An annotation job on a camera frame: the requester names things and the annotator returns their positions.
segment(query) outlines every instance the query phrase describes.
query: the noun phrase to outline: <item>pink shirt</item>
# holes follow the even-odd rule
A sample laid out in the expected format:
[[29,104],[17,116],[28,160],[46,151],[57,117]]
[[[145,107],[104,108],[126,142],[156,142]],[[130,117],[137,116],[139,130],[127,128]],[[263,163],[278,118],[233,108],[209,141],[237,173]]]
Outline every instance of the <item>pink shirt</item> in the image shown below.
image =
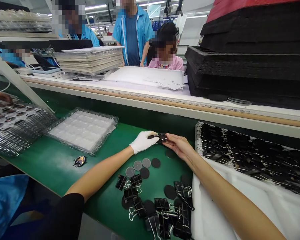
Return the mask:
[[163,69],[170,69],[170,70],[181,70],[184,71],[183,68],[183,60],[181,57],[178,57],[176,55],[173,55],[172,57],[172,63],[169,64],[162,64],[160,63],[159,58],[153,58],[151,62],[149,63],[150,68],[163,68]]

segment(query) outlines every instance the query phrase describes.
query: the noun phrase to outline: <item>blue uniform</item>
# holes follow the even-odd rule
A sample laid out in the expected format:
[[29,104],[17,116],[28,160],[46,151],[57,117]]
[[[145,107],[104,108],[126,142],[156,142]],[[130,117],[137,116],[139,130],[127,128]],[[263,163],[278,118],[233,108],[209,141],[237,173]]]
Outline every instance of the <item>blue uniform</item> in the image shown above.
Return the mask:
[[[78,35],[76,34],[71,34],[72,39],[79,40]],[[82,35],[81,39],[90,39],[92,42],[92,45],[94,47],[100,47],[99,40],[97,36],[94,34],[94,32],[88,28],[86,25],[82,25]]]
[[0,51],[0,57],[2,58],[3,61],[13,63],[15,65],[18,65],[19,67],[24,67],[25,63],[22,61],[22,58],[17,57],[15,53],[10,52],[7,49],[1,49]]
[[[144,44],[148,42],[151,38],[153,38],[154,32],[152,30],[148,13],[144,11],[138,4],[137,7],[138,7],[138,12],[136,15],[137,18],[136,32],[137,32],[137,43],[138,43],[137,49],[139,50],[139,59],[142,59]],[[131,38],[131,36],[127,34],[126,21],[127,21],[127,15],[125,10],[123,9],[120,11],[119,16],[116,19],[116,24],[112,36],[124,47],[123,58],[124,58],[125,65],[131,65],[129,62],[130,58],[128,54],[128,51],[130,51],[129,49],[130,43],[128,39]]]

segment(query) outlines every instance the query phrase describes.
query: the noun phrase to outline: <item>red foam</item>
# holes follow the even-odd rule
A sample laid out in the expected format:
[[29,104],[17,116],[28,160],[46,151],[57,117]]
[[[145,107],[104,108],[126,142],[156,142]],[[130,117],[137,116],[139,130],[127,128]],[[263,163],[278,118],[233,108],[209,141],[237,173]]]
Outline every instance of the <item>red foam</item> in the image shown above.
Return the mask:
[[300,0],[215,0],[208,15],[207,22],[213,21],[223,15],[244,7],[297,1]]

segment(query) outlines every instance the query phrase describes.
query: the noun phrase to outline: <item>gloved hand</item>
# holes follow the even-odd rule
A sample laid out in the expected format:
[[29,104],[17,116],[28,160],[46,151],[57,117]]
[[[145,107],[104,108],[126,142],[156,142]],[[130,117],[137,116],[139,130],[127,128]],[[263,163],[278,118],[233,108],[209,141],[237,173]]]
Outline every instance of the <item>gloved hand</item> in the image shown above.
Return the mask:
[[140,132],[137,138],[129,144],[129,146],[131,146],[133,149],[133,153],[137,154],[138,152],[146,150],[152,145],[156,144],[156,142],[159,140],[158,137],[148,139],[149,136],[155,134],[157,133],[153,131]]

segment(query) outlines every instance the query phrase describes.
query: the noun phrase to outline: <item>child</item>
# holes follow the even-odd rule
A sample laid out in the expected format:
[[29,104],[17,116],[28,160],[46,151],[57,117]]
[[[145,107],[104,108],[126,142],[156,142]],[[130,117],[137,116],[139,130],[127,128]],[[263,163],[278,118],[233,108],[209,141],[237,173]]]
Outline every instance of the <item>child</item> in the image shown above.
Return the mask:
[[157,32],[157,37],[152,42],[156,48],[157,57],[151,60],[149,68],[184,71],[182,58],[175,55],[178,34],[179,30],[177,30],[173,22],[168,22],[161,26]]

